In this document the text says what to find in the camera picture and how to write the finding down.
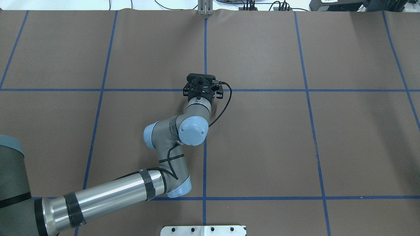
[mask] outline blue joint cap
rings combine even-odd
[[[209,131],[209,123],[201,116],[191,116],[185,119],[178,129],[181,142],[197,146],[204,142]]]
[[[189,193],[191,191],[191,188],[191,179],[188,175],[188,178],[180,186],[178,186],[178,188],[167,192],[166,194],[169,198],[180,197]]]
[[[13,148],[14,150],[22,153],[22,155],[25,156],[19,140],[15,139],[11,136],[0,135],[0,146]]]
[[[152,143],[152,132],[157,123],[158,121],[151,125],[148,125],[143,131],[144,142],[146,143],[147,147],[149,147],[150,149],[155,149]]]

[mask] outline silver metal tube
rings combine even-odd
[[[165,184],[160,171],[150,170],[156,196],[164,193]],[[76,193],[86,222],[146,201],[147,191],[140,174],[134,174]],[[42,199],[48,235],[71,228],[64,197]]]

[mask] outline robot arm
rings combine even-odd
[[[86,222],[166,193],[179,197],[191,190],[182,145],[200,145],[206,138],[214,97],[223,89],[212,75],[189,74],[182,115],[149,125],[143,136],[158,152],[160,167],[143,169],[109,183],[54,199],[33,200],[17,140],[0,136],[0,236],[56,236]]]

